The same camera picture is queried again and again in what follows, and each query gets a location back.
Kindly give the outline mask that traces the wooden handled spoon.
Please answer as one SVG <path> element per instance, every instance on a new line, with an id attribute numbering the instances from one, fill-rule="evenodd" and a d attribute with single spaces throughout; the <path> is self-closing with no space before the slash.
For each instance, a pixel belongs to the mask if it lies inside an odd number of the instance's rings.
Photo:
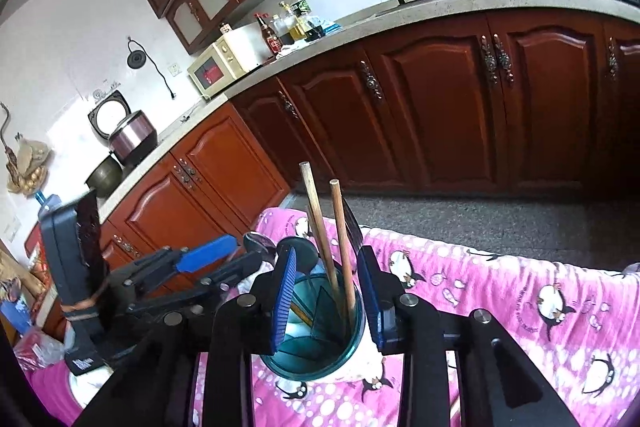
<path id="1" fill-rule="evenodd" d="M 330 182 L 334 219 L 337 229 L 338 247 L 340 247 L 342 272 L 344 281 L 344 294 L 346 309 L 350 325 L 355 324 L 356 295 L 354 283 L 352 283 L 352 262 L 350 262 L 349 239 L 346 229 L 346 219 L 342 201 L 340 181 L 332 179 Z"/>
<path id="2" fill-rule="evenodd" d="M 302 175 L 303 184 L 307 194 L 308 208 L 310 210 L 309 221 L 312 224 L 312 233 L 314 233 L 314 239 L 318 245 L 320 257 L 324 263 L 324 267 L 326 268 L 326 276 L 328 277 L 331 286 L 337 310 L 340 312 L 342 319 L 344 319 L 346 317 L 344 298 L 341 293 L 340 285 L 338 285 L 337 282 L 337 273 L 331 254 L 329 239 L 326 235 L 326 227 L 324 226 L 320 199 L 317 193 L 316 184 L 314 183 L 314 174 L 312 173 L 310 162 L 302 161 L 299 164 L 299 170 Z"/>

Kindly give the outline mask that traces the white floral utensil holder cup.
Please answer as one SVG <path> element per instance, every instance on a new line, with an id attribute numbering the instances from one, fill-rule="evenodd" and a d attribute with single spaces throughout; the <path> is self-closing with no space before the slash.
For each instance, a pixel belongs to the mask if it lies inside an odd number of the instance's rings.
<path id="1" fill-rule="evenodd" d="M 355 323 L 339 314 L 323 265 L 297 274 L 284 339 L 262 361 L 289 381 L 377 383 L 384 359 L 372 340 L 359 291 Z"/>

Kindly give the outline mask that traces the dark metal bowl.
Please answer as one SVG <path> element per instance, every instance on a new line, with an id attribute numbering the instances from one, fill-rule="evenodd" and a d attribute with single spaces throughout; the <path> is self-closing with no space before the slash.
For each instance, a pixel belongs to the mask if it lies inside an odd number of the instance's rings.
<path id="1" fill-rule="evenodd" d="M 106 156 L 96 169 L 89 174 L 86 184 L 96 192 L 97 198 L 106 199 L 122 182 L 122 166 L 112 156 Z"/>

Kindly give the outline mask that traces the rice cooker open lid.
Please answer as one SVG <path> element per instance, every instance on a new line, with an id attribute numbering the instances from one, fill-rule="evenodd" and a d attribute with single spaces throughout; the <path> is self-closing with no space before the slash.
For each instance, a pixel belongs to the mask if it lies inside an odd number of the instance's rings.
<path id="1" fill-rule="evenodd" d="M 149 118 L 142 110 L 132 110 L 118 90 L 107 95 L 88 119 L 122 167 L 137 167 L 157 147 L 157 131 Z"/>

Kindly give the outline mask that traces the pink penguin print towel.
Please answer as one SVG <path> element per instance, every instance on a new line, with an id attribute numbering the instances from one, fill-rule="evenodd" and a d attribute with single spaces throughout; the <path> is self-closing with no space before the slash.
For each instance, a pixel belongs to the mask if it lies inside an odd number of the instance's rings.
<path id="1" fill-rule="evenodd" d="M 382 229 L 364 230 L 382 269 L 458 315 L 485 308 L 513 336 L 582 426 L 639 422 L 639 277 L 494 255 Z M 365 381 L 296 383 L 254 363 L 259 426 L 384 426 L 396 421 L 400 358 L 377 357 Z"/>

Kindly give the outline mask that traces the cream microwave oven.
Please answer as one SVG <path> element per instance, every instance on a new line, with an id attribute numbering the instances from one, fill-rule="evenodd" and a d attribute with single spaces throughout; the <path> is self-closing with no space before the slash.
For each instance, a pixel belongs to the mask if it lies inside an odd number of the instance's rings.
<path id="1" fill-rule="evenodd" d="M 188 68 L 188 75 L 201 97 L 208 100 L 273 59 L 259 31 L 239 28 L 208 46 Z"/>

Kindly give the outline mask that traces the dark sauce bottle red label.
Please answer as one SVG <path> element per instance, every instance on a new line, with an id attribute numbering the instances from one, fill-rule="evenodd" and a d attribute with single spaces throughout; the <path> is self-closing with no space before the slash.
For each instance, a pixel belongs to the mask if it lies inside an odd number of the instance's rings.
<path id="1" fill-rule="evenodd" d="M 262 14 L 255 13 L 254 17 L 257 20 L 260 31 L 262 32 L 262 38 L 265 40 L 266 45 L 270 49 L 273 56 L 277 56 L 282 50 L 282 43 L 274 32 L 274 30 L 266 23 Z"/>

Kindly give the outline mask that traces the dark wooden base cabinets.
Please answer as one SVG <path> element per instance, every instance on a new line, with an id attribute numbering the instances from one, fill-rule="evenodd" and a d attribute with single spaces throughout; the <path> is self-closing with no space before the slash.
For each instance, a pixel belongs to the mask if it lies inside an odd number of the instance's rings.
<path id="1" fill-rule="evenodd" d="M 401 196 L 494 196 L 436 228 L 507 254 L 620 268 L 639 258 L 639 14 L 457 14 L 276 66 L 209 102 L 103 208 L 114 265 L 240 235 L 302 185 L 340 180 L 427 227 Z"/>

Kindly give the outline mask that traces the cooking oil bottle yellow cap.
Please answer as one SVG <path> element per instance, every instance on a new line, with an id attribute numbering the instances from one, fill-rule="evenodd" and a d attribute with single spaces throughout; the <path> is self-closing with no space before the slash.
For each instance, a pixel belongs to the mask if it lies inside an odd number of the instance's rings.
<path id="1" fill-rule="evenodd" d="M 296 16 L 296 20 L 300 23 L 300 26 L 302 26 L 303 31 L 305 31 L 305 40 L 307 42 L 314 40 L 314 25 L 309 19 L 310 7 L 307 1 L 288 0 L 288 5 Z"/>

